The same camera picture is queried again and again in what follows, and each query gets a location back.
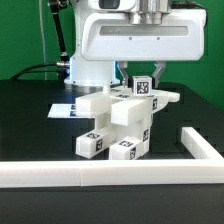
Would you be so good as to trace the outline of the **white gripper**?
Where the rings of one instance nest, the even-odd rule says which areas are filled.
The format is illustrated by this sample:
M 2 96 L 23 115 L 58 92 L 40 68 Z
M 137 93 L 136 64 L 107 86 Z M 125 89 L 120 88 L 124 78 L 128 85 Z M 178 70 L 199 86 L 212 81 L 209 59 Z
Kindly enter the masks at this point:
M 119 61 L 123 85 L 131 88 L 133 79 L 124 61 L 194 61 L 204 53 L 203 9 L 173 9 L 160 25 L 132 25 L 125 12 L 89 10 L 82 34 L 82 56 L 86 60 Z M 156 62 L 153 87 L 166 69 Z

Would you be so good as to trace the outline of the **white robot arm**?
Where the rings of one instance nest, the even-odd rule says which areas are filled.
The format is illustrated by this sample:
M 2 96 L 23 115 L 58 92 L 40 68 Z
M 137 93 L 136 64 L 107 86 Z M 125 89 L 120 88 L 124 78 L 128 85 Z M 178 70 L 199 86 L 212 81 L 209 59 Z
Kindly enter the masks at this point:
M 195 61 L 204 53 L 207 12 L 185 0 L 71 0 L 76 49 L 66 82 L 115 85 L 129 62 L 152 61 L 157 81 L 169 61 Z

